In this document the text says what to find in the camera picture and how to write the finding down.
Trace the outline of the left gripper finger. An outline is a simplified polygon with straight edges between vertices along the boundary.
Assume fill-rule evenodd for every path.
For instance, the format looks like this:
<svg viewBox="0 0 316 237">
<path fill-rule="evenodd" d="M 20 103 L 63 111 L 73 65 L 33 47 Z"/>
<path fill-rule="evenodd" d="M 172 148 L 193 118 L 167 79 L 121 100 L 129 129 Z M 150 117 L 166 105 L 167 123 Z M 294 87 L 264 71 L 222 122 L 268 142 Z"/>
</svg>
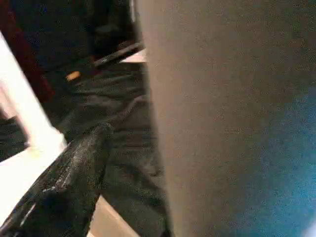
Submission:
<svg viewBox="0 0 316 237">
<path fill-rule="evenodd" d="M 0 227 L 2 237 L 85 237 L 100 196 L 112 128 L 75 137 L 35 180 Z"/>
</svg>

